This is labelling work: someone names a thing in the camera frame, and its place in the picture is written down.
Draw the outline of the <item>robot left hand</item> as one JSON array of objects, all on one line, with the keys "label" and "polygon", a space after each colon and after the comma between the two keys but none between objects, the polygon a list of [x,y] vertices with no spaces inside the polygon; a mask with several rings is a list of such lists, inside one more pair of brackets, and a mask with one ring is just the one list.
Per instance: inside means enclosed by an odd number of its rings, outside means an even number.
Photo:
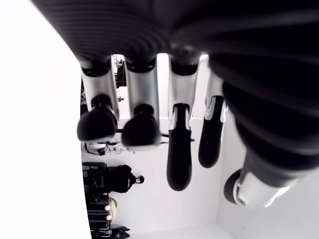
[{"label": "robot left hand", "polygon": [[210,78],[199,162],[218,157],[230,110],[247,151],[224,186],[236,205],[265,208],[319,166],[319,3],[316,0],[36,0],[81,66],[87,112],[80,141],[117,131],[112,55],[124,56],[128,148],[160,141],[157,55],[168,64],[170,187],[191,178],[190,121],[200,56]]}]

